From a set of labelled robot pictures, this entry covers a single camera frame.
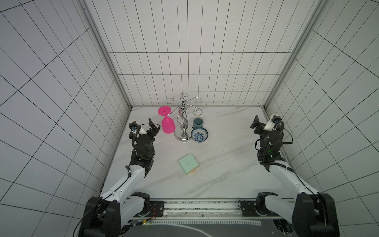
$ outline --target round metal base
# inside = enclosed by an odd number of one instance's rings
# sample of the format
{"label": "round metal base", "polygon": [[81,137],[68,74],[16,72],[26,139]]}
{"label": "round metal base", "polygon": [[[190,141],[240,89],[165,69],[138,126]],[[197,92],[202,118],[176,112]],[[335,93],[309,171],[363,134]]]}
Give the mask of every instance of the round metal base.
{"label": "round metal base", "polygon": [[179,124],[178,126],[176,126],[176,129],[175,129],[175,137],[176,139],[178,139],[179,141],[189,141],[192,139],[191,137],[191,132],[192,132],[192,126],[189,125],[186,129],[186,132],[183,132],[183,130],[180,128],[181,124]]}

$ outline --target pink wine glass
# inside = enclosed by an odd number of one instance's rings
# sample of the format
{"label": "pink wine glass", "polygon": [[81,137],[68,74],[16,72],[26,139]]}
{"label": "pink wine glass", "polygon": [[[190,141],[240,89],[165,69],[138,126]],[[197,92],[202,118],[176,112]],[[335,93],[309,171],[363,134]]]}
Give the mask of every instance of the pink wine glass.
{"label": "pink wine glass", "polygon": [[163,106],[158,109],[158,114],[164,116],[162,120],[162,129],[165,133],[173,133],[175,131],[175,123],[172,118],[167,117],[171,112],[171,108]]}

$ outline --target white tiled wall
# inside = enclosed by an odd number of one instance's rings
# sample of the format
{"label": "white tiled wall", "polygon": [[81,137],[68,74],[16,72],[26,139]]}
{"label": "white tiled wall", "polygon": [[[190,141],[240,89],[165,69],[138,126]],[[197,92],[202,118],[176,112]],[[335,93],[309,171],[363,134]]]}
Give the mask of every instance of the white tiled wall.
{"label": "white tiled wall", "polygon": [[86,0],[133,105],[264,104],[317,0]]}
{"label": "white tiled wall", "polygon": [[72,236],[126,101],[76,0],[0,1],[0,11],[0,235]]}
{"label": "white tiled wall", "polygon": [[297,173],[334,198],[346,237],[379,231],[378,5],[331,0],[267,107],[295,139],[284,147]]}

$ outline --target red wire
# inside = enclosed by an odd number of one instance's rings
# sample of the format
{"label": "red wire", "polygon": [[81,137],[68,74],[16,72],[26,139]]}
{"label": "red wire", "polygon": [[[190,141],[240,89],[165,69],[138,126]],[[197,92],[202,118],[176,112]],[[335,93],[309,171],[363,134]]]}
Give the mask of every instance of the red wire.
{"label": "red wire", "polygon": [[154,210],[154,215],[153,215],[153,217],[152,217],[152,218],[154,218],[154,219],[152,219],[152,220],[155,220],[155,219],[157,218],[157,210],[156,210],[154,207],[152,207],[151,209]]}

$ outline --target gray ceramic cup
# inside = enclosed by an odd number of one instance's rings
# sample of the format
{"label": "gray ceramic cup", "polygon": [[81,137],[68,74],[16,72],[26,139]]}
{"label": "gray ceramic cup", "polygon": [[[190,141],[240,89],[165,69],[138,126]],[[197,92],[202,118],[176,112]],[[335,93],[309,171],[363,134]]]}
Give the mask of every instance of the gray ceramic cup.
{"label": "gray ceramic cup", "polygon": [[193,120],[193,128],[197,128],[197,127],[203,127],[203,119],[202,118],[195,118]]}

